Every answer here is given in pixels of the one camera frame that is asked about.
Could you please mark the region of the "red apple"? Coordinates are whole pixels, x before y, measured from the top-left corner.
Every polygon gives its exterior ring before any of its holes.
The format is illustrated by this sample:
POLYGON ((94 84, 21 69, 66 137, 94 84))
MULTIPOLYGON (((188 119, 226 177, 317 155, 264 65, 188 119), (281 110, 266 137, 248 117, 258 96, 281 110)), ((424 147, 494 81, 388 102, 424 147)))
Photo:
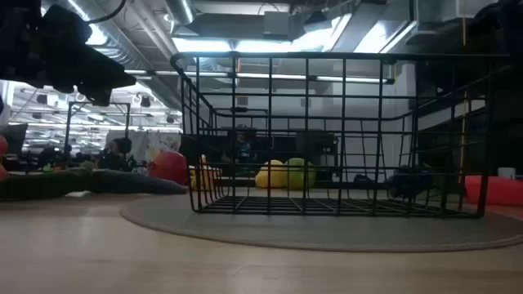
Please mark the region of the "red apple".
POLYGON ((176 151, 161 150, 150 163, 149 174, 152 177, 187 185, 189 180, 186 157, 176 151))

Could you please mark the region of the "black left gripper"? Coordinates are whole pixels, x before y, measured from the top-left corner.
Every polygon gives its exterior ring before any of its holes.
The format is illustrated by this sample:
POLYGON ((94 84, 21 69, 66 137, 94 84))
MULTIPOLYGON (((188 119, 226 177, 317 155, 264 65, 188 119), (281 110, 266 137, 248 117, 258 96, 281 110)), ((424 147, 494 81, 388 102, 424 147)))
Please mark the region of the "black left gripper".
POLYGON ((133 86, 136 78, 115 60, 86 45, 89 24, 76 13, 42 0, 0 0, 0 79, 35 87, 71 88, 93 105, 110 105, 110 89, 133 86))

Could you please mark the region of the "black metal gantry frame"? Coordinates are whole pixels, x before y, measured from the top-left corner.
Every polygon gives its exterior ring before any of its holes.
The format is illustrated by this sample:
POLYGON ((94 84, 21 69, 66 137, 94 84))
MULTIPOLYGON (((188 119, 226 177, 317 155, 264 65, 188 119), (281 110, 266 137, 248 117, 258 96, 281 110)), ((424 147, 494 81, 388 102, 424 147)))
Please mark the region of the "black metal gantry frame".
MULTIPOLYGON (((110 105, 116 106, 117 108, 119 106, 125 106, 127 108, 126 111, 123 111, 122 114, 126 118, 125 125, 117 125, 117 121, 115 121, 112 124, 72 124, 71 119, 75 115, 75 112, 73 112, 73 108, 78 105, 77 111, 80 111, 83 109, 83 106, 86 105, 87 102, 69 102, 69 108, 67 113, 67 122, 65 124, 65 147, 69 145, 69 134, 71 128, 79 128, 82 130, 87 131, 96 131, 96 130, 106 130, 106 131, 122 131, 124 130, 124 137, 128 138, 129 133, 129 127, 130 127, 130 117, 131 117, 131 104, 130 103, 122 103, 122 102, 110 102, 110 105)), ((132 161, 132 169, 136 166, 136 161, 134 160, 133 156, 128 157, 128 160, 132 161)), ((94 171, 95 169, 98 169, 97 163, 93 162, 92 160, 84 160, 82 161, 79 166, 82 168, 86 168, 88 170, 94 171)))

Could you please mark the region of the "person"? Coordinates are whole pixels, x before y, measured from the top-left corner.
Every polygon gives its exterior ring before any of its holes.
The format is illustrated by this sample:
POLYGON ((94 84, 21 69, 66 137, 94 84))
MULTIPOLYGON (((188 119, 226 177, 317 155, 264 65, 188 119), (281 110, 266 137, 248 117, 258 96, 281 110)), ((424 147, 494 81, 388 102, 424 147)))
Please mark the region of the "person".
POLYGON ((248 134, 238 133, 235 137, 234 150, 237 163, 251 163, 256 157, 252 151, 252 138, 248 134))
POLYGON ((130 172, 132 161, 127 159, 127 154, 131 152, 131 149, 132 142, 126 137, 109 141, 101 152, 97 167, 99 169, 130 172))

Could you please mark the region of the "green apple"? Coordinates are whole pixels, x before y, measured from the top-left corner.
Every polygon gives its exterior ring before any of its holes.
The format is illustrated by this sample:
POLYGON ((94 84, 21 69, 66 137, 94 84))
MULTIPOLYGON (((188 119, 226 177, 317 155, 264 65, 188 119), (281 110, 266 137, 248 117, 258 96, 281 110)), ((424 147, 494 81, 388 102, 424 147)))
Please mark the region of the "green apple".
POLYGON ((285 187, 292 190, 303 190, 315 184, 315 166, 303 158, 290 158, 285 164, 284 169, 285 187))

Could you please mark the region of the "dark monitor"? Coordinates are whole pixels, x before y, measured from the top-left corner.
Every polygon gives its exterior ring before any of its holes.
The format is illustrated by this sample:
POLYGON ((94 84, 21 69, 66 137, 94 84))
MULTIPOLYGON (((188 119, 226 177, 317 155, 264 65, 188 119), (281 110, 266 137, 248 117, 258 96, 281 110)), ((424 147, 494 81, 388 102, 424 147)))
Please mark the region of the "dark monitor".
POLYGON ((28 124, 1 125, 0 136, 7 141, 6 154, 20 154, 25 142, 28 124))

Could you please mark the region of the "black grape bunch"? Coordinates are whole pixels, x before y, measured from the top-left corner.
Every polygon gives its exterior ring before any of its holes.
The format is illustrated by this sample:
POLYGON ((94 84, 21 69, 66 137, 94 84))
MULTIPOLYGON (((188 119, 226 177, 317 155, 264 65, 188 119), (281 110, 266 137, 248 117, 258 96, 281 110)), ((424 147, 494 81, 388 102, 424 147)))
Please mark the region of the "black grape bunch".
POLYGON ((400 166, 386 179, 384 185, 393 198, 415 198, 423 191, 433 187, 430 171, 422 166, 400 166))

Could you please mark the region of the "yellow pear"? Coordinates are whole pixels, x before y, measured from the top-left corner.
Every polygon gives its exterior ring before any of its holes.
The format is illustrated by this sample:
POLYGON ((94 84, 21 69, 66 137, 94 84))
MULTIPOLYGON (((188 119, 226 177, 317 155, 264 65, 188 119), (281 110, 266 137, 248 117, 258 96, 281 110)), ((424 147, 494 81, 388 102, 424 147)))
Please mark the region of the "yellow pear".
POLYGON ((255 185, 262 189, 280 189, 287 184, 287 168, 279 160, 265 162, 255 176, 255 185))

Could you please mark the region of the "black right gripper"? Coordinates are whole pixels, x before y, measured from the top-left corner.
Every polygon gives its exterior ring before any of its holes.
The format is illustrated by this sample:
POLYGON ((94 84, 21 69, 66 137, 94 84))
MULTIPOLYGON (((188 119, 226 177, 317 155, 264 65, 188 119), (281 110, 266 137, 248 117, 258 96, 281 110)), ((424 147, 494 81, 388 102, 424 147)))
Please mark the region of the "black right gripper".
POLYGON ((508 53, 523 53, 523 0, 498 0, 481 8, 473 18, 473 31, 503 30, 508 53))

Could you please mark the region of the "round grey placemat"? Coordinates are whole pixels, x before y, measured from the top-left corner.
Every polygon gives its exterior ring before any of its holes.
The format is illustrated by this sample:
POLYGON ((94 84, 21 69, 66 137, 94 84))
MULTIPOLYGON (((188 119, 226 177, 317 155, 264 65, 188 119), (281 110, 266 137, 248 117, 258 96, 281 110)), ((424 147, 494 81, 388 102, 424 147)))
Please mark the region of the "round grey placemat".
POLYGON ((164 233, 324 252, 457 252, 523 244, 523 220, 198 214, 180 196, 124 204, 121 216, 164 233))

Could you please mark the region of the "dark purple eggplant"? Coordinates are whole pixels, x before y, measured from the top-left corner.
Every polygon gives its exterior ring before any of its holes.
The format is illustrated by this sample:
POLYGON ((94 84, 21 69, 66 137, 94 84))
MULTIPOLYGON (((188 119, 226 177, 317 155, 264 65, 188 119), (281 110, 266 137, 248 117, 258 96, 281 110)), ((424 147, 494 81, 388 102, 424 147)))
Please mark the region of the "dark purple eggplant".
POLYGON ((138 173, 73 169, 8 176, 0 180, 0 202, 60 198, 73 192, 94 194, 185 194, 188 188, 175 181, 138 173))

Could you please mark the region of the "silver ventilation duct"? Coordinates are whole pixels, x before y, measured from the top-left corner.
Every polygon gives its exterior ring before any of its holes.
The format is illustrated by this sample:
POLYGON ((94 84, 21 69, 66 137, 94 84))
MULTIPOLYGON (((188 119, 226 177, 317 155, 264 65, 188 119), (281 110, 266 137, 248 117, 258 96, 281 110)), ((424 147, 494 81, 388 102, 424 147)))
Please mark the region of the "silver ventilation duct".
POLYGON ((179 25, 188 25, 196 17, 193 0, 165 0, 169 15, 179 25))

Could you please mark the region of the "red pepper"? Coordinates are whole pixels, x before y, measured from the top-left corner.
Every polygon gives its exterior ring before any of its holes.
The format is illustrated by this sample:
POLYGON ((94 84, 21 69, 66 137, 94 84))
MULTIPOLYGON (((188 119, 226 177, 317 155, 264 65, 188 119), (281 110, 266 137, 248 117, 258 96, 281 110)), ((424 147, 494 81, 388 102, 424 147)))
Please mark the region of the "red pepper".
MULTIPOLYGON (((465 178, 465 188, 467 201, 469 203, 478 203, 481 191, 481 176, 467 176, 465 178)), ((490 176, 486 204, 523 206, 523 180, 490 176)))

